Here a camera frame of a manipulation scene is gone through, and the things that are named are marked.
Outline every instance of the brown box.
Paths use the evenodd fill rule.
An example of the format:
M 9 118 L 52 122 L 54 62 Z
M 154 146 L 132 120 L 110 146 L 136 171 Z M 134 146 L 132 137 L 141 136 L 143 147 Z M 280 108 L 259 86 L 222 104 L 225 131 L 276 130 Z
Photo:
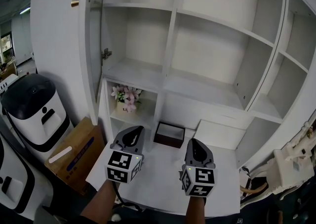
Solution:
M 75 191 L 84 195 L 89 185 L 85 179 L 104 146 L 100 127 L 94 126 L 91 120 L 85 117 L 46 160 L 45 166 Z M 72 148 L 68 153 L 52 163 L 49 162 L 68 147 Z

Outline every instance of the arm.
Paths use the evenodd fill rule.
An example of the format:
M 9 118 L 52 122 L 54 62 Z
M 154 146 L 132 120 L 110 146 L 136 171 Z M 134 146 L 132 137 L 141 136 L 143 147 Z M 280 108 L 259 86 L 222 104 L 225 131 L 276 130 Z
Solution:
M 112 216 L 112 207 L 115 201 L 115 191 L 112 181 L 106 180 L 97 194 L 93 197 L 90 203 L 82 211 L 81 216 L 84 216 L 96 223 L 107 223 Z
M 205 224 L 203 198 L 190 197 L 186 214 L 186 224 Z

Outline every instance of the white shelf board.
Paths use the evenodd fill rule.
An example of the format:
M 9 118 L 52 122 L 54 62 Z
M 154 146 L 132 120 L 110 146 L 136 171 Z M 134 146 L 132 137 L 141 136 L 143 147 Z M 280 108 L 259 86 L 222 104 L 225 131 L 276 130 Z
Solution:
M 172 11 L 171 6 L 160 6 L 160 5 L 151 5 L 151 4 L 146 4 L 146 3 L 133 3 L 133 2 L 104 3 L 103 7 L 151 8 L 151 9 Z
M 130 113 L 121 115 L 114 109 L 110 117 L 135 126 L 143 126 L 144 128 L 151 130 L 154 121 L 156 102 L 149 99 L 140 99 L 140 101 L 142 103 L 135 114 Z
M 233 85 L 182 70 L 171 70 L 164 89 L 204 103 L 244 110 Z
M 106 70 L 103 75 L 119 84 L 136 87 L 157 93 L 161 86 L 162 66 L 143 61 L 125 58 Z
M 190 197 L 181 189 L 179 171 L 184 164 L 188 141 L 189 138 L 186 137 L 180 149 L 155 142 L 150 152 L 144 147 L 142 154 L 145 159 L 141 171 L 130 184 L 120 185 L 121 197 L 159 211 L 185 215 Z M 99 190 L 105 181 L 104 164 L 106 149 L 109 146 L 110 143 L 105 146 L 86 178 L 96 190 Z M 207 147 L 213 153 L 218 176 L 212 195 L 205 205 L 205 216 L 216 217 L 239 213 L 239 175 L 235 151 L 214 146 Z
M 269 120 L 278 124 L 281 124 L 283 121 L 275 106 L 271 103 L 269 98 L 262 93 L 251 108 L 250 114 L 257 118 Z
M 212 17 L 212 16 L 209 16 L 209 15 L 205 15 L 205 14 L 201 14 L 201 13 L 198 13 L 198 12 L 194 12 L 194 11 L 190 11 L 190 10 L 185 10 L 185 9 L 177 9 L 177 12 L 178 13 L 181 13 L 181 14 L 184 14 L 184 15 L 189 15 L 189 16 L 194 16 L 194 17 L 198 17 L 198 18 L 202 18 L 202 19 L 205 19 L 205 20 L 208 20 L 208 21 L 212 21 L 214 23 L 218 23 L 218 24 L 221 24 L 221 25 L 224 25 L 224 26 L 227 26 L 229 28 L 232 28 L 236 31 L 239 31 L 239 32 L 242 32 L 242 33 L 245 33 L 246 35 L 252 37 L 252 38 L 255 38 L 265 44 L 267 44 L 268 46 L 270 47 L 273 47 L 274 44 L 270 41 L 268 41 L 267 39 L 249 31 L 249 30 L 246 30 L 245 28 L 241 28 L 237 25 L 234 25 L 228 21 L 225 21 L 225 20 L 222 20 L 222 19 L 219 19 L 219 18 L 216 18 L 216 17 Z
M 279 51 L 280 54 L 282 54 L 284 57 L 288 58 L 290 61 L 292 61 L 293 63 L 295 63 L 297 66 L 299 66 L 301 69 L 303 69 L 303 71 L 305 71 L 306 73 L 308 73 L 308 69 L 306 67 L 304 67 L 300 62 L 298 62 L 298 60 L 294 59 L 291 55 L 289 55 L 287 52 L 280 50 Z

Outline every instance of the white shelving unit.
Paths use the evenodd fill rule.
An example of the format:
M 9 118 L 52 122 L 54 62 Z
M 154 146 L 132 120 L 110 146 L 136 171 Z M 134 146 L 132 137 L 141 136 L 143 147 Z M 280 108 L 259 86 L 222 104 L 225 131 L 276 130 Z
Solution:
M 160 120 L 192 130 L 206 120 L 213 130 L 244 132 L 230 141 L 219 130 L 207 142 L 234 150 L 241 167 L 284 123 L 310 73 L 316 17 L 303 0 L 102 2 L 101 50 L 112 52 L 102 65 L 106 130 L 113 138 L 122 127 L 142 125 L 153 142 Z M 117 84 L 144 90 L 133 119 L 115 111 Z

